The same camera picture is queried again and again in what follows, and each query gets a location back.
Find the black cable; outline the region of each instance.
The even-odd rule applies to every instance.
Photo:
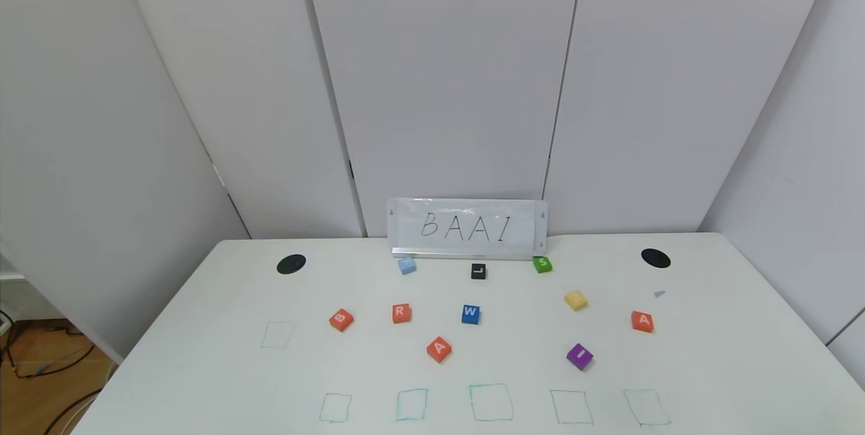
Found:
[[[15,339],[12,337],[14,335],[12,330],[15,328],[15,321],[12,320],[12,317],[4,311],[0,311],[0,314],[9,320],[9,336],[6,337],[6,350],[4,352],[9,356],[9,364],[12,364],[12,372],[15,373],[15,376],[18,376],[18,372],[15,370],[15,360],[12,359],[12,343],[15,342]],[[3,360],[3,352],[0,352],[0,360]]]
[[[10,366],[12,366],[12,373],[15,374],[15,377],[17,377],[19,380],[31,380],[31,379],[34,379],[37,377],[48,376],[49,374],[59,373],[60,371],[66,371],[69,367],[73,367],[75,364],[78,364],[78,362],[84,361],[84,358],[89,356],[90,353],[93,352],[93,349],[96,348],[95,345],[91,345],[90,349],[87,350],[87,352],[85,352],[83,356],[77,358],[75,360],[75,362],[73,362],[72,364],[69,364],[68,366],[61,367],[60,369],[54,369],[52,371],[43,371],[43,372],[36,371],[33,374],[27,374],[27,376],[21,376],[21,374],[18,373],[18,370],[15,367],[15,360],[12,359],[12,343],[15,342],[15,338],[12,337],[13,336],[12,330],[13,330],[13,328],[15,328],[15,321],[12,320],[12,317],[10,317],[4,311],[0,311],[0,314],[5,316],[7,319],[9,319],[10,322],[12,322],[12,325],[9,325],[9,336],[6,337],[6,356],[9,357],[9,364],[10,364]]]
[[[60,371],[66,371],[69,367],[73,367],[75,364],[78,364],[78,362],[84,361],[84,358],[89,356],[90,353],[93,352],[93,349],[96,349],[95,345],[90,346],[90,349],[87,349],[87,352],[85,352],[83,356],[77,358],[75,360],[75,362],[73,362],[72,364],[69,364],[68,366],[64,366],[64,367],[61,367],[60,369],[55,369],[53,371],[45,371],[43,373],[30,374],[29,376],[25,376],[25,378],[32,379],[32,378],[37,378],[39,376],[48,376],[49,374],[59,373]]]
[[[45,433],[43,433],[43,435],[49,435],[53,426],[57,425],[57,422],[59,422],[59,420],[63,417],[63,415],[65,415],[66,413],[69,413],[70,410],[77,407],[77,405],[81,401],[84,401],[85,399],[88,399],[92,396],[96,396],[97,394],[99,394],[100,391],[102,391],[102,388],[96,389],[95,392],[90,392],[90,394],[85,394],[84,396],[76,399],[76,401],[74,401],[73,404],[68,405],[68,407],[66,407],[65,410],[61,411],[61,413],[59,413],[59,415],[57,415],[57,417],[55,419],[53,419],[53,422],[51,422],[51,425],[49,425],[49,427],[47,427],[45,429]]]
[[[47,332],[59,332],[63,331],[67,334],[67,336],[83,336],[83,332],[70,332],[69,327],[48,327],[46,328]]]

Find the white sign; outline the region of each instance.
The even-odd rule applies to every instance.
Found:
[[[394,256],[531,259],[547,250],[547,202],[389,199]]]

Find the wooden floor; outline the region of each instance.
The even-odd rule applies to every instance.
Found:
[[[68,327],[70,331],[78,332],[77,328],[66,320],[39,320],[15,324],[18,339],[12,345],[12,356],[19,376],[33,374],[47,362],[62,357],[63,360],[52,365],[49,370],[68,366],[84,355],[92,345],[84,336],[68,336],[62,330],[55,332],[47,330],[58,326]],[[21,380],[12,371],[9,357],[5,354],[8,334],[7,331],[0,338],[0,346],[3,349],[3,362],[0,363],[0,434],[2,435],[41,435],[51,420],[55,419],[64,408],[85,394],[102,388],[109,370],[114,366],[108,356],[96,348],[84,358],[84,361],[61,373]],[[83,350],[69,355],[76,349],[82,348]],[[77,405],[62,417],[53,427],[50,435],[59,435],[66,422],[83,404]]]

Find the purple letter block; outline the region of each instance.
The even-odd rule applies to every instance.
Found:
[[[589,352],[588,349],[584,348],[584,346],[577,344],[574,346],[573,349],[571,349],[571,352],[568,352],[568,355],[566,355],[565,357],[568,358],[568,360],[571,361],[574,366],[576,366],[579,370],[582,371],[586,369],[586,366],[589,365],[589,362],[592,362],[592,358],[594,358],[594,355],[592,355],[592,353]]]

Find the drawn square outline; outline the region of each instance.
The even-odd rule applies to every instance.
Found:
[[[628,396],[630,392],[632,392],[633,394],[645,394],[646,392],[651,392],[652,394],[654,394],[655,401],[658,402],[658,408],[660,408],[661,413],[664,414],[664,419],[666,419],[666,421],[656,423],[648,421],[643,422],[642,420],[640,420],[640,417],[637,415],[637,411],[639,410],[634,410],[634,405],[631,404],[631,398],[630,396]],[[670,416],[667,414],[667,410],[664,410],[664,404],[661,404],[661,395],[658,394],[658,392],[654,389],[625,389],[622,391],[622,394],[624,394],[624,398],[628,401],[628,409],[630,409],[631,414],[634,415],[634,419],[637,420],[637,423],[639,423],[640,426],[670,425],[670,423],[673,423],[672,420],[670,420]]]
[[[266,343],[266,342],[268,342],[268,331],[271,331],[271,329],[275,330],[277,327],[288,328],[288,334],[285,336],[284,342],[282,342],[281,344],[278,342]],[[284,349],[285,346],[288,345],[288,342],[291,341],[291,336],[293,334],[294,334],[294,322],[268,322],[268,324],[265,325],[264,337],[262,337],[262,348],[263,349]]]
[[[342,407],[335,404],[343,402],[345,402],[345,413],[343,414],[342,419],[331,416],[332,413],[330,413],[330,411],[342,411]],[[322,409],[318,413],[318,421],[326,421],[328,423],[345,423],[346,421],[349,421],[349,407],[351,407],[350,394],[340,394],[340,392],[327,392],[327,394],[324,395],[324,399],[322,399]],[[325,411],[328,411],[328,417],[324,417]]]
[[[574,401],[582,402],[583,405],[586,407],[586,413],[589,414],[588,421],[562,421],[563,417],[560,416],[560,414],[559,414],[559,405],[555,399],[555,394],[557,392],[561,392],[562,394],[581,394],[582,398],[581,399],[580,398],[574,399]],[[566,389],[551,389],[551,390],[549,390],[549,395],[550,395],[550,398],[553,399],[553,410],[555,411],[555,419],[556,419],[556,421],[559,422],[559,425],[594,425],[594,417],[592,416],[592,409],[589,408],[589,401],[588,401],[588,398],[586,396],[585,391],[572,391],[572,390],[566,390]]]
[[[407,413],[402,413],[405,407],[405,401],[403,401],[403,396],[409,396],[411,392],[423,392],[424,394],[424,407],[420,413],[420,417],[413,416]],[[398,392],[396,394],[396,421],[406,421],[411,419],[426,419],[426,402],[429,398],[429,389],[426,388],[417,388],[417,389],[407,389],[405,391]]]
[[[478,417],[478,411],[475,407],[475,398],[480,395],[481,391],[485,391],[489,388],[494,388],[494,386],[501,386],[504,388],[504,395],[508,398],[508,409],[510,410],[509,417]],[[514,402],[511,401],[510,392],[508,391],[508,385],[504,383],[494,383],[494,384],[472,384],[469,385],[469,399],[472,401],[472,416],[475,417],[475,421],[510,421],[514,419]]]

